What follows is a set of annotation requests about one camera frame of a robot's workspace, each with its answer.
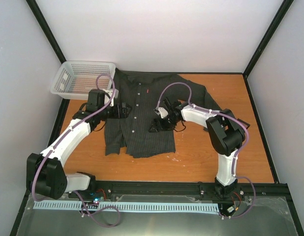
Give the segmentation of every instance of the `black shirt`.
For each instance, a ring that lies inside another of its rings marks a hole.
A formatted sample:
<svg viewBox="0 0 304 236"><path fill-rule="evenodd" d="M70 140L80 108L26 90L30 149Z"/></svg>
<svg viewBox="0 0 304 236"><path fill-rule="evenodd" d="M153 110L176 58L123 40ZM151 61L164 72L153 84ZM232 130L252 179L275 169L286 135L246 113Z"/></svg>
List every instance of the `black shirt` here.
<svg viewBox="0 0 304 236"><path fill-rule="evenodd" d="M105 125L106 155L119 154L126 146L126 153L134 158L150 157L160 153L175 152L173 131L149 133L151 121L157 117L154 108L166 86L174 82L188 84L192 90L191 102L208 109L220 110L203 85L183 79L177 74L120 71L116 69L114 82L119 90L118 101L126 102L132 111L126 119L108 119ZM187 101L189 89L173 85L164 93L163 99Z"/></svg>

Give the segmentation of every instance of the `white wall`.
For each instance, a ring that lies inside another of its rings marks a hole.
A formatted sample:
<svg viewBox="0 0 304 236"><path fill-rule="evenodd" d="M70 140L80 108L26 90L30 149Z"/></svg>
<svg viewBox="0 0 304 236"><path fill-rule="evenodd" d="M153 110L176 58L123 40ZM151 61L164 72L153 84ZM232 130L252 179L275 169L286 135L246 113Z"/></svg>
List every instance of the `white wall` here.
<svg viewBox="0 0 304 236"><path fill-rule="evenodd" d="M59 66L26 1L0 1L0 236L9 235L25 193L28 155L47 146Z"/></svg>
<svg viewBox="0 0 304 236"><path fill-rule="evenodd" d="M294 1L248 81L304 229L304 0Z"/></svg>
<svg viewBox="0 0 304 236"><path fill-rule="evenodd" d="M67 60L243 72L282 0L37 0Z"/></svg>

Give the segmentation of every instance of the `shirt sleeve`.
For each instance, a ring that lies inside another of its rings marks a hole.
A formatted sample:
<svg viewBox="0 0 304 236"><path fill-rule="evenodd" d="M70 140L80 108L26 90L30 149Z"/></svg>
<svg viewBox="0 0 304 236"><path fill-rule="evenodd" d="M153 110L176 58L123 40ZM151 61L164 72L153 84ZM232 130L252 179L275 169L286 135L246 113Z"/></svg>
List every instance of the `shirt sleeve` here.
<svg viewBox="0 0 304 236"><path fill-rule="evenodd" d="M207 109L221 110L220 106L211 97L205 86L186 80L179 75L173 75L170 78L170 83L174 82L182 82L190 86L192 91L191 103ZM189 98L189 89L184 85L174 85L169 88L169 94L174 100L187 101Z"/></svg>
<svg viewBox="0 0 304 236"><path fill-rule="evenodd" d="M124 147L124 140L118 119L107 119L105 130L105 155L112 153L119 154L121 147Z"/></svg>

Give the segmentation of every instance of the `white cable carrier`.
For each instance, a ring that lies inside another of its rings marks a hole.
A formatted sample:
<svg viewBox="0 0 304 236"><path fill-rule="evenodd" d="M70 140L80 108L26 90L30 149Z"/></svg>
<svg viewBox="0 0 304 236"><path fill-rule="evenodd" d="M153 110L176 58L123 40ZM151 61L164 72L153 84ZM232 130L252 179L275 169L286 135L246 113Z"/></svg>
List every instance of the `white cable carrier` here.
<svg viewBox="0 0 304 236"><path fill-rule="evenodd" d="M123 202L100 202L99 206L88 206L90 211L95 211L103 207L116 207L120 212L140 212L140 213L204 213L218 214L217 204L213 203L123 203ZM34 202L33 209L48 210L81 210L80 201L59 201L43 200Z"/></svg>

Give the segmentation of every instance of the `metal floor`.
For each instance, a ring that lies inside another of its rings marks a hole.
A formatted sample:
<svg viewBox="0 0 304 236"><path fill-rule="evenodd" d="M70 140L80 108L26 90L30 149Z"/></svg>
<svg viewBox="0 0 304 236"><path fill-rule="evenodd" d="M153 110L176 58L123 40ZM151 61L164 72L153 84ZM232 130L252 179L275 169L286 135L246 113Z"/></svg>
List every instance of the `metal floor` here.
<svg viewBox="0 0 304 236"><path fill-rule="evenodd" d="M256 206L240 219L224 219L201 213L122 213L121 223L102 228L77 210L32 209L30 198L19 236L297 236L283 198L258 198ZM241 204L241 210L247 207ZM115 212L95 216L102 223L114 223Z"/></svg>

